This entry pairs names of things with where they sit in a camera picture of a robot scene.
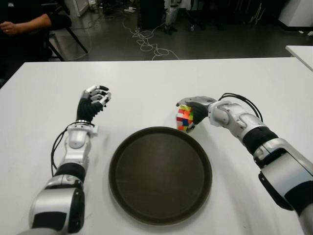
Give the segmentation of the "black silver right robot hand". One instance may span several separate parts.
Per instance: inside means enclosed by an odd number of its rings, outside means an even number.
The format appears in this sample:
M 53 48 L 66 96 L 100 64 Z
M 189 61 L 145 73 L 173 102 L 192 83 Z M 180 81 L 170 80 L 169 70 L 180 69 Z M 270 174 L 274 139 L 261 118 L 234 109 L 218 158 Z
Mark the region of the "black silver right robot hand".
M 208 107 L 215 99 L 207 96 L 187 97 L 180 100 L 176 116 L 177 129 L 189 133 L 204 118 L 208 117 Z

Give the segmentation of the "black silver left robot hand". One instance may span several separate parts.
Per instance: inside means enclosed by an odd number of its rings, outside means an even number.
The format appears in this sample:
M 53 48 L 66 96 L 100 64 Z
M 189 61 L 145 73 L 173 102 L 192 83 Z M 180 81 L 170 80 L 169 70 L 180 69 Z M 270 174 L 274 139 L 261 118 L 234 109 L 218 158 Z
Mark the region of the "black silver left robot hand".
M 80 97 L 76 120 L 91 123 L 93 118 L 107 106 L 111 99 L 109 88 L 102 85 L 93 85 L 85 89 Z

